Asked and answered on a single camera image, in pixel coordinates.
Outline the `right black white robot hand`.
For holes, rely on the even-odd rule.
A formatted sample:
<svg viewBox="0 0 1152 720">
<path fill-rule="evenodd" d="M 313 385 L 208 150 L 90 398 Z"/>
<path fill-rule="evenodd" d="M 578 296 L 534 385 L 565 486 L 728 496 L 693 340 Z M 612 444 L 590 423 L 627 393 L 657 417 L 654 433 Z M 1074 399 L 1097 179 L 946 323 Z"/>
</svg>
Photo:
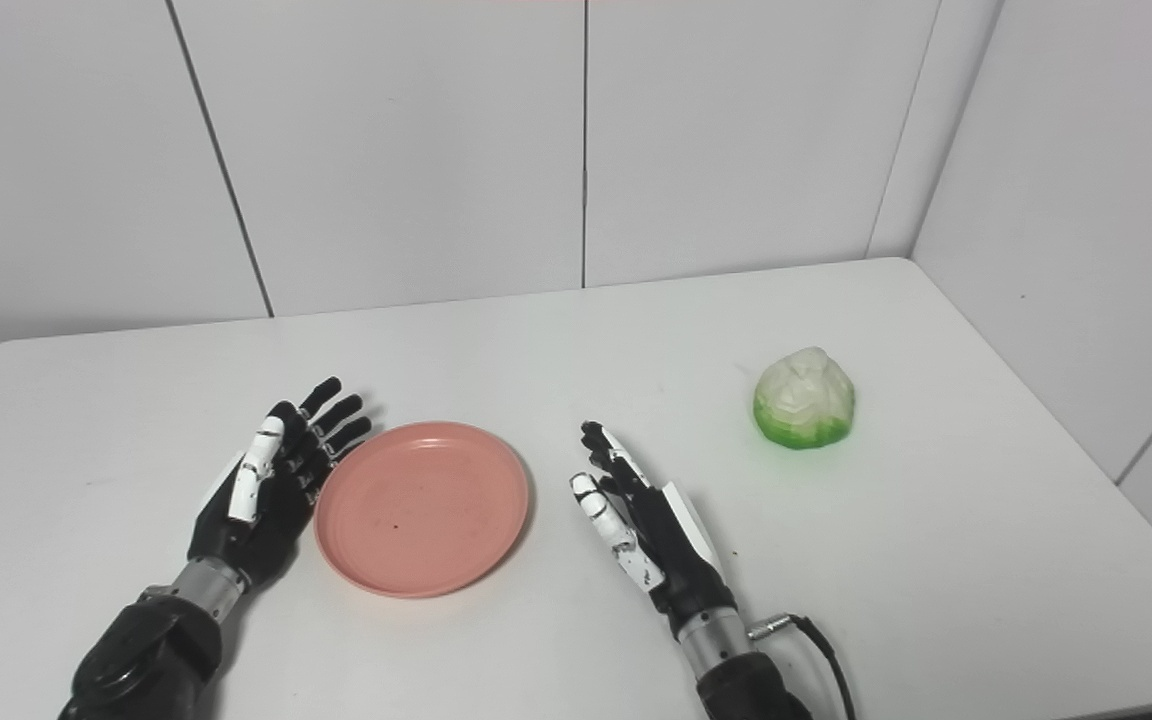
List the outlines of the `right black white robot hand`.
<svg viewBox="0 0 1152 720">
<path fill-rule="evenodd" d="M 667 620 L 672 637 L 698 617 L 736 609 L 717 552 L 680 488 L 650 482 L 598 420 L 584 420 L 581 433 L 590 464 L 602 475 L 573 475 L 573 497 L 617 566 Z"/>
</svg>

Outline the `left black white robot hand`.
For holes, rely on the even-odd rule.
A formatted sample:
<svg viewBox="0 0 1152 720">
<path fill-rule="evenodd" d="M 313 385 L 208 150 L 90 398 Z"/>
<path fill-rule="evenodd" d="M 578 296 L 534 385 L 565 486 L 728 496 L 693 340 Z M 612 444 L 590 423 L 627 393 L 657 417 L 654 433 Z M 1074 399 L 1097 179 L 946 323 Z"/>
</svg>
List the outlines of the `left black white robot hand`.
<svg viewBox="0 0 1152 720">
<path fill-rule="evenodd" d="M 372 429 L 361 395 L 338 377 L 305 400 L 271 407 L 250 444 L 202 507 L 185 558 L 223 564 L 247 591 L 289 564 L 329 473 Z"/>
</svg>

